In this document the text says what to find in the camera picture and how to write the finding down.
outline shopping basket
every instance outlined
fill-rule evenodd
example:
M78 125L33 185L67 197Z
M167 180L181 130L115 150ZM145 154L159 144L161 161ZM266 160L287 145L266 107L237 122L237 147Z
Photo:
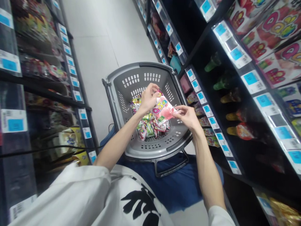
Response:
M177 75L169 66L160 63L141 62L123 66L102 80L118 131L132 117L129 102L141 94L150 82L156 83L167 100L173 105L187 105ZM188 162L184 147L191 141L192 134L180 119L170 120L170 129L158 138L142 141L138 133L132 135L125 151L125 158L135 162L153 162L157 177L166 176ZM182 151L184 160L178 165L158 172L157 162L170 158Z

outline white sleeve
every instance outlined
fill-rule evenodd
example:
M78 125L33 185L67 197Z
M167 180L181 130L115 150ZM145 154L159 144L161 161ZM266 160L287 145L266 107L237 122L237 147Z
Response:
M212 206L208 211L209 226L235 226L234 221L222 207Z
M67 166L9 226L91 225L103 210L111 177L101 166Z

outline basket handle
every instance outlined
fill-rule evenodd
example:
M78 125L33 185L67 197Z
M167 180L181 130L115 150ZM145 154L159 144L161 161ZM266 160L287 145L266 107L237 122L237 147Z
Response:
M167 170L165 170L165 171L163 171L163 172L158 172L158 169L157 169L157 163L160 161L160 160L154 160L154 164L155 164L155 174L156 174L156 177L164 177L164 176L167 176L167 175L169 175L169 174L171 174L171 173L173 173L173 172L175 172L175 171L177 171L177 170L179 170L179 169L181 169L182 167L184 167L187 163L188 163L188 161L189 161L189 158L188 158L188 155L187 155L187 153L185 152L185 150L184 150L184 148L182 148L182 152L183 152L183 154L185 155L185 159L184 159L184 161L182 161L181 163L179 163L178 165L175 165L174 167L172 167L172 168L170 168L170 169L167 169Z

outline person's right hand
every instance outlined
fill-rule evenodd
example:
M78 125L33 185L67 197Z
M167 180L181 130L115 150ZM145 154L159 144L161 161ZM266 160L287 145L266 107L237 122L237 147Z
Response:
M179 109L177 113L173 113L175 118L181 119L182 122L188 127L192 132L201 130L201 124L198 121L197 115L195 114L193 107L188 107L186 105L176 106L175 109Z

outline white floor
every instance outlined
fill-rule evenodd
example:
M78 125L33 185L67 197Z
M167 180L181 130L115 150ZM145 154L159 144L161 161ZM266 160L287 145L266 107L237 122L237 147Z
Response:
M101 79L134 62L158 62L132 0L63 0L98 141L113 123ZM185 149L193 154L193 144ZM208 225L203 202L172 215L175 225Z

